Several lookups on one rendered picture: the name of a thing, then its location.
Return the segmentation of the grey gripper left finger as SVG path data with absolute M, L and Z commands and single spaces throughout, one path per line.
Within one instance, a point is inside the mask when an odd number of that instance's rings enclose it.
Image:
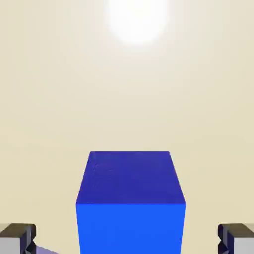
M 0 254 L 36 254 L 36 225 L 0 223 Z

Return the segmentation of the small blue cube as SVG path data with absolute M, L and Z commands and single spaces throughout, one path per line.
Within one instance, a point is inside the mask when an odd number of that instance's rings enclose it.
M 80 254 L 181 254 L 185 210 L 168 151 L 92 151 L 76 200 Z

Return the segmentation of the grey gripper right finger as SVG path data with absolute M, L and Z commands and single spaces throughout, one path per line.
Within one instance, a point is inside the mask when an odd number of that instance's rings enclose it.
M 218 254 L 254 254 L 254 223 L 218 225 Z

